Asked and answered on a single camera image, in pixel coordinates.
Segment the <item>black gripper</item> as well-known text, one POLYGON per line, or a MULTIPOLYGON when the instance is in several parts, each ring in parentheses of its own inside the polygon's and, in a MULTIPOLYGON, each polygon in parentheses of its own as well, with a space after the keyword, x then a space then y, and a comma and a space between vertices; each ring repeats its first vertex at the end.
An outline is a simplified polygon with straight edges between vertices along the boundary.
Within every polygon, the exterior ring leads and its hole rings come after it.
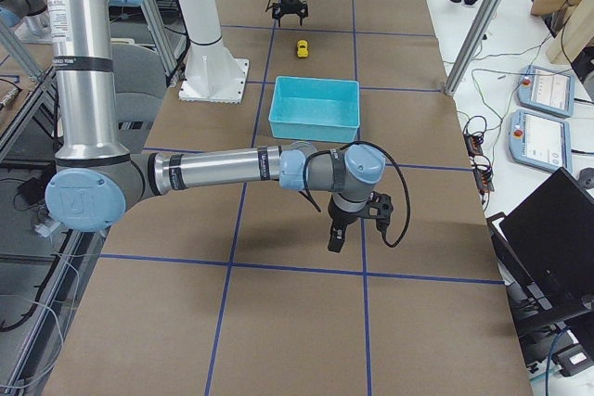
POLYGON ((284 14, 297 14, 299 24, 303 25, 303 21, 309 16, 308 5, 301 0, 280 0, 280 3, 272 5, 272 19, 278 26, 281 25, 284 14))
POLYGON ((341 209, 333 198, 329 201, 328 212, 331 219, 328 243, 328 251, 330 252, 342 251, 346 230, 350 224, 353 224, 357 219, 371 218, 368 206, 356 212, 349 212, 341 209))

